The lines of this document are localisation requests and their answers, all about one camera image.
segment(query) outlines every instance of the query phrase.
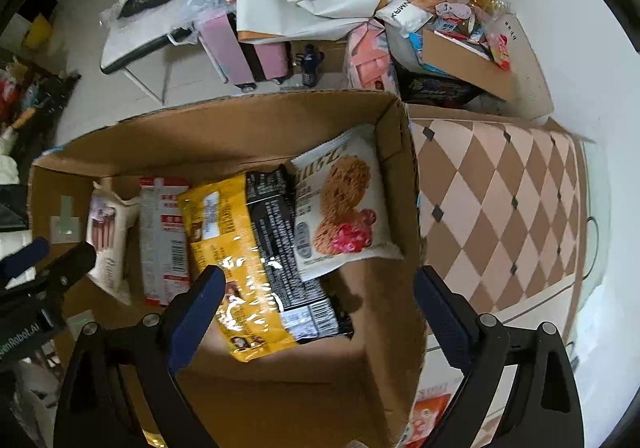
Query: white wall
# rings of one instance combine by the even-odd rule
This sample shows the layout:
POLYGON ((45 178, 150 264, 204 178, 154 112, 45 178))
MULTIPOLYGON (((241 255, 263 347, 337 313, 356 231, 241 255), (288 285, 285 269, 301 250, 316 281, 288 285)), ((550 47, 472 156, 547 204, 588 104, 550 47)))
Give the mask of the white wall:
POLYGON ((576 372, 586 446, 596 447, 640 384, 640 57, 602 0, 510 1, 545 73, 553 117, 601 143, 608 162, 610 249, 596 348, 576 372))

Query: open cardboard box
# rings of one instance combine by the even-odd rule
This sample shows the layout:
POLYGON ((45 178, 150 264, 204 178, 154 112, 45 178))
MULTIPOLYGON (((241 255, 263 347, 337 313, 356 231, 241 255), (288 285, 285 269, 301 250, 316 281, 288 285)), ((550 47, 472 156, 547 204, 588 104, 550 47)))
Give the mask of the open cardboard box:
MULTIPOLYGON (((376 125, 392 237, 403 261, 367 259, 339 272, 350 301, 352 339, 325 338, 247 364, 226 351, 213 323, 178 382, 212 437, 224 447, 342 448, 357 439, 388 447, 401 436, 423 359, 425 322, 414 303, 420 265, 415 157, 404 106, 384 92, 295 92, 226 98, 123 121, 70 142, 33 165, 30 216, 34 236, 51 239, 61 197, 84 238, 93 182, 123 198, 140 176, 180 176, 191 185, 247 169, 273 168, 359 123, 376 125)), ((49 258, 70 243, 53 243, 49 258)), ((138 231, 129 233, 126 275, 133 305, 124 306, 84 278, 65 298, 65 317, 92 310, 106 328, 137 323, 145 307, 138 231)), ((63 361, 73 349, 56 339, 63 361)), ((158 431, 133 370, 126 371, 142 427, 158 431)))

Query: orange package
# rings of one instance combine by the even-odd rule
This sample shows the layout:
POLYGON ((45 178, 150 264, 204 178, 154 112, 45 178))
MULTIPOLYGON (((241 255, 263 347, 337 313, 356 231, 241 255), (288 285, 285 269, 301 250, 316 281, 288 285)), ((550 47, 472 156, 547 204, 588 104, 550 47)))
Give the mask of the orange package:
POLYGON ((423 399, 414 404, 414 411, 408 425, 409 431, 404 441, 407 448, 420 448, 440 420, 449 399, 451 394, 444 394, 437 398, 423 399))

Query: yellow snack bag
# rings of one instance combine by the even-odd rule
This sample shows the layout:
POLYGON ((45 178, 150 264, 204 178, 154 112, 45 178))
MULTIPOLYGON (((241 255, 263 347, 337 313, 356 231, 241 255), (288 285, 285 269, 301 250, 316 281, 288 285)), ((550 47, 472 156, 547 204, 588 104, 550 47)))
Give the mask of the yellow snack bag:
POLYGON ((225 272, 226 294, 216 313, 231 355, 248 362, 297 345, 283 326, 260 260, 246 206, 245 174, 178 196, 198 272, 225 272))

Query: biscuit package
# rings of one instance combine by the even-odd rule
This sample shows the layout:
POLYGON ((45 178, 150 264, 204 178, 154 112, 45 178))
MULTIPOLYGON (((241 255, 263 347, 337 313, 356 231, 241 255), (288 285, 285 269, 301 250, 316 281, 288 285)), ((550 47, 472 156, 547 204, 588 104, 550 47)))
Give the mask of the biscuit package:
POLYGON ((402 258, 391 242, 374 132, 370 124, 356 126, 292 160, 303 280, 352 260, 402 258))
POLYGON ((86 241, 95 248, 95 266, 87 273, 100 289, 118 301, 131 305, 129 282, 124 276, 127 232, 140 212, 140 198, 123 201, 94 182, 86 241))
POLYGON ((327 336, 353 333, 293 256, 293 191, 283 166, 247 172, 178 196, 198 272, 218 265, 226 294, 216 318, 241 362, 327 336))

